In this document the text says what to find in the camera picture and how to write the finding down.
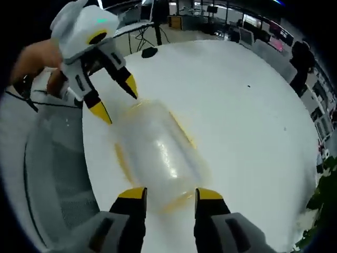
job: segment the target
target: transparent jar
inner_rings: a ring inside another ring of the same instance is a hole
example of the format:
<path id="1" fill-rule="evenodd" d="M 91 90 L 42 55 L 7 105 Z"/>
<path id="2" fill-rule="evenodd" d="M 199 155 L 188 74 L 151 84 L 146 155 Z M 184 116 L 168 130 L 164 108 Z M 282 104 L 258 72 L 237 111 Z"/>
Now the transparent jar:
<path id="1" fill-rule="evenodd" d="M 120 165 L 133 186 L 147 187 L 149 211 L 172 211 L 206 184 L 206 163 L 160 102 L 143 101 L 113 125 Z"/>

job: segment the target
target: computer screen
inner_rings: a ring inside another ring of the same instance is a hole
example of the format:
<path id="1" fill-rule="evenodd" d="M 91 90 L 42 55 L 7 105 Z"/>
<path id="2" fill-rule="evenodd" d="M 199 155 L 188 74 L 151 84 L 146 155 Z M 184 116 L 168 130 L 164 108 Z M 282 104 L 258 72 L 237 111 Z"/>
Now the computer screen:
<path id="1" fill-rule="evenodd" d="M 275 49 L 282 52 L 283 51 L 283 43 L 281 40 L 278 40 L 274 36 L 270 37 L 269 44 L 271 44 Z"/>
<path id="2" fill-rule="evenodd" d="M 152 20 L 153 0 L 124 1 L 106 8 L 107 11 L 118 16 L 120 24 L 118 28 L 137 22 L 148 22 Z"/>
<path id="3" fill-rule="evenodd" d="M 277 23 L 270 22 L 269 32 L 274 34 L 276 37 L 278 37 L 288 46 L 292 46 L 294 37 L 287 30 L 285 30 L 283 27 L 281 27 Z"/>
<path id="4" fill-rule="evenodd" d="M 245 29 L 240 29 L 240 39 L 249 45 L 253 44 L 252 34 Z"/>
<path id="5" fill-rule="evenodd" d="M 209 13 L 217 13 L 217 7 L 216 6 L 207 6 L 207 12 Z"/>

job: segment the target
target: person's arm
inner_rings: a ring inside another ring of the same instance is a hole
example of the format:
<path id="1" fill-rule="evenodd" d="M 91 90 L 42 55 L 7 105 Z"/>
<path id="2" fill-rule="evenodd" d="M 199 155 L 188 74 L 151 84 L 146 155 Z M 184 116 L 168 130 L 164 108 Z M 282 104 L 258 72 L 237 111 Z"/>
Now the person's arm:
<path id="1" fill-rule="evenodd" d="M 9 85 L 34 74 L 44 67 L 59 67 L 62 56 L 53 40 L 45 40 L 25 47 L 18 56 L 11 71 Z"/>
<path id="2" fill-rule="evenodd" d="M 0 18 L 3 25 L 2 33 L 6 35 L 1 49 L 0 95 L 7 86 L 31 71 L 34 72 L 41 66 L 49 66 L 48 63 L 43 60 L 41 62 L 36 56 L 31 55 L 27 47 L 50 38 L 51 22 L 63 6 L 70 1 L 32 0 L 23 1 L 19 5 L 14 1 L 8 2 L 6 15 Z M 98 2 L 88 0 L 87 5 L 98 5 Z M 8 20 L 9 16 L 19 16 L 20 22 Z"/>

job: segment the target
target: white table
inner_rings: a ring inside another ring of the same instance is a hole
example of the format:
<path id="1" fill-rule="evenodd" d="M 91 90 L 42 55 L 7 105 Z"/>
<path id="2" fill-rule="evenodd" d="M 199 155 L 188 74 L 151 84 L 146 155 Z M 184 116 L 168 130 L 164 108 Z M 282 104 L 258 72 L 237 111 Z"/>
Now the white table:
<path id="1" fill-rule="evenodd" d="M 159 99 L 176 115 L 212 169 L 207 188 L 241 212 L 277 251 L 290 250 L 294 225 L 315 187 L 318 136 L 302 101 L 261 58 L 239 44 L 192 41 L 126 57 L 140 97 Z M 92 77 L 109 112 L 130 103 L 104 70 Z M 131 188 L 118 165 L 109 127 L 85 107 L 83 141 L 101 210 Z M 142 252 L 196 252 L 194 206 L 147 214 Z"/>

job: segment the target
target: chair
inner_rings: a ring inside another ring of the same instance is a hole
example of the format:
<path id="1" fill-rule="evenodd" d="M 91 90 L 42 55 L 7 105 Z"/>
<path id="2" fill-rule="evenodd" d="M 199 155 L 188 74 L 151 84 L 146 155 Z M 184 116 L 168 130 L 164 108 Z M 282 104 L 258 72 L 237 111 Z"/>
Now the chair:
<path id="1" fill-rule="evenodd" d="M 328 113 L 323 114 L 323 116 L 315 121 L 315 127 L 317 129 L 321 142 L 324 142 L 334 131 Z"/>
<path id="2" fill-rule="evenodd" d="M 51 96 L 46 102 L 63 103 Z M 99 212 L 86 170 L 81 110 L 39 108 L 27 140 L 24 172 L 31 215 L 47 248 L 57 247 Z"/>
<path id="3" fill-rule="evenodd" d="M 254 43 L 254 34 L 242 27 L 239 27 L 240 40 L 239 44 L 243 45 L 248 49 L 252 49 Z"/>

